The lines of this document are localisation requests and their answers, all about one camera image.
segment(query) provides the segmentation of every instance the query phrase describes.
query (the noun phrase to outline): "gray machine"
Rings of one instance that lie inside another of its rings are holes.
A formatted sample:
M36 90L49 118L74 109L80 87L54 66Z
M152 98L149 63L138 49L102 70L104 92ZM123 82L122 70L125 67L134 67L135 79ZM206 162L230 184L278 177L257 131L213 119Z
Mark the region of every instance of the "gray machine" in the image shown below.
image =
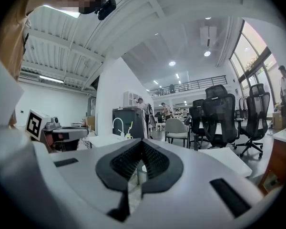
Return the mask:
M50 117L32 109L25 132L33 139L44 143L49 153L57 150L74 151L79 139L89 134L85 127L62 127L57 117Z
M130 214L127 183L141 160L148 179ZM39 226L65 229L243 228L263 198L219 161L165 142L49 154L7 128L0 129L0 184Z

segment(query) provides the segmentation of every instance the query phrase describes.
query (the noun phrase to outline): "white table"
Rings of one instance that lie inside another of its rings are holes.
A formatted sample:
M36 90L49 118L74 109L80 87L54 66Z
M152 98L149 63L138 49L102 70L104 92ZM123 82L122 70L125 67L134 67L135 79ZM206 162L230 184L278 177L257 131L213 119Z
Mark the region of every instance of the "white table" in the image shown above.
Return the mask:
M219 162L223 163L231 170L240 174L242 177L248 177L252 173L252 169L247 166L230 148L200 149L201 153L205 153Z
M116 134L108 134L108 135L88 137L88 140L95 147L103 147L125 141L126 139Z

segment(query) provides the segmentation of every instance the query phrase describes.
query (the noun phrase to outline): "black mesh office chair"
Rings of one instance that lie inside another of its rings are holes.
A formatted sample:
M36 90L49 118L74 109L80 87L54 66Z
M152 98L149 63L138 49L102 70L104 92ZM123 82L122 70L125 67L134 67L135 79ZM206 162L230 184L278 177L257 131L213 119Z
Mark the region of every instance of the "black mesh office chair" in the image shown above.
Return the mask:
M206 98L219 97L228 94L223 85L211 86L205 90Z
M246 146L240 157L244 156L245 151L253 147L260 152L259 157L263 156L263 143L255 143L254 141L261 140L267 130L268 125L266 121L268 107L270 102L270 93L265 93L264 84L253 85L250 88L249 97L247 98L248 106L248 122L245 128L241 128L241 134L249 137L249 141L238 146Z
M203 101L205 136L212 146L225 147L238 137L234 123L235 96L223 94Z
M193 106L189 108L189 112L192 117L192 132L198 135L197 141L201 141L201 143L198 143L199 148L201 148L203 141L209 142L209 140L204 139L205 131L202 125L202 118L204 118L204 111L202 109L203 101L204 99L195 100L193 101Z

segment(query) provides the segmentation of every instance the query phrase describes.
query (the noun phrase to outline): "black rectangle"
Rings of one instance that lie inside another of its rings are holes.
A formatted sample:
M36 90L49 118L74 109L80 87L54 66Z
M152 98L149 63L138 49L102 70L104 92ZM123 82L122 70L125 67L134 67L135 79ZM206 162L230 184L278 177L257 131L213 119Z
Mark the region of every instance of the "black rectangle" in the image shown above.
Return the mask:
M223 179L210 181L210 184L235 217L241 216L251 208Z
M54 165L56 167L62 167L62 166L74 164L76 162L78 162L78 160L76 158L69 158L69 159L65 159L65 160L61 160L61 161L55 161Z

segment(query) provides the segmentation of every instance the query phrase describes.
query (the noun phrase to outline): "standing person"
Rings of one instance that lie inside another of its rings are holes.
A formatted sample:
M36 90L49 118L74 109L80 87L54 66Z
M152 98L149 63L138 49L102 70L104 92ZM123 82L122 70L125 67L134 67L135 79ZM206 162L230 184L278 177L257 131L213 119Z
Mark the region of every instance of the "standing person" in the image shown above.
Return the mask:
M164 108L163 113L164 113L164 116L165 116L165 121L167 121L167 119L171 118L172 111L170 109L170 106L166 105L165 103L162 103L161 105Z
M138 99L138 107L144 110L144 114L145 114L145 121L146 121L146 129L147 129L147 136L148 136L148 124L149 124L149 106L148 104L146 104L142 98Z
M69 10L88 14L103 5L105 0L16 0L9 12L6 14L0 26L0 63L11 76L18 81L23 55L25 53L25 42L28 34L23 31L29 26L29 14L36 8L49 5L59 10ZM9 125L16 124L16 115L10 118Z
M281 99L282 99L282 118L283 118L283 123L286 125L286 68L285 66L281 65L279 68L279 71L282 74L281 78Z

